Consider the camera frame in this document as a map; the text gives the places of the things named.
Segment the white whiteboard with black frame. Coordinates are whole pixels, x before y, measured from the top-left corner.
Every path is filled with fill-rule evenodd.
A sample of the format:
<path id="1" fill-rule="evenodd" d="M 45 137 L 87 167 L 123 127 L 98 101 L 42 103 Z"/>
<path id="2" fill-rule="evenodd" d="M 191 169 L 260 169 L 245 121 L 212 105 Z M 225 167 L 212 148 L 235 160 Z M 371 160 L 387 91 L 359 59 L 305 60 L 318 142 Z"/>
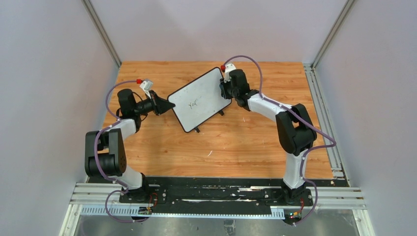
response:
<path id="1" fill-rule="evenodd" d="M 168 101 L 175 104 L 173 111 L 184 132 L 198 128 L 232 103 L 221 96 L 222 78 L 220 68 L 215 67 L 168 95 Z"/>

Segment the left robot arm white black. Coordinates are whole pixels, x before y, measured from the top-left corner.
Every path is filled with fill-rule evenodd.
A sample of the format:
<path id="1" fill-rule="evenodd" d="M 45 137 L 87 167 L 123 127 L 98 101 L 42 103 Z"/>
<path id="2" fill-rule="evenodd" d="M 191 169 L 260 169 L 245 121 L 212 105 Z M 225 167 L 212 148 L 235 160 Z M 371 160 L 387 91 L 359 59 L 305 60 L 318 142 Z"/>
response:
<path id="1" fill-rule="evenodd" d="M 120 108 L 116 111 L 116 123 L 85 136 L 85 171 L 89 177 L 120 184 L 127 199 L 143 203 L 151 198 L 151 189 L 145 175 L 127 164 L 124 141 L 140 130 L 149 113 L 159 116 L 175 104 L 153 90 L 139 102 L 131 89 L 122 89 L 117 96 Z"/>

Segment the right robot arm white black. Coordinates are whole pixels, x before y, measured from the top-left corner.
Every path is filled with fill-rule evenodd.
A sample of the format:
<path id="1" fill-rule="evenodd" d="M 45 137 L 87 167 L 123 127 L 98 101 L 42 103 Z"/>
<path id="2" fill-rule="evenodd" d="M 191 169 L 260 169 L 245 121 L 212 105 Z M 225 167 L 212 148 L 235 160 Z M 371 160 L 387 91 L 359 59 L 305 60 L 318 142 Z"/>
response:
<path id="1" fill-rule="evenodd" d="M 223 98 L 234 99 L 239 107 L 276 122 L 279 143 L 287 155 L 282 197 L 289 203 L 295 201 L 306 191 L 304 173 L 307 151 L 317 139 L 306 107 L 279 103 L 251 89 L 241 69 L 228 69 L 223 65 L 221 71 L 224 72 L 220 80 Z"/>

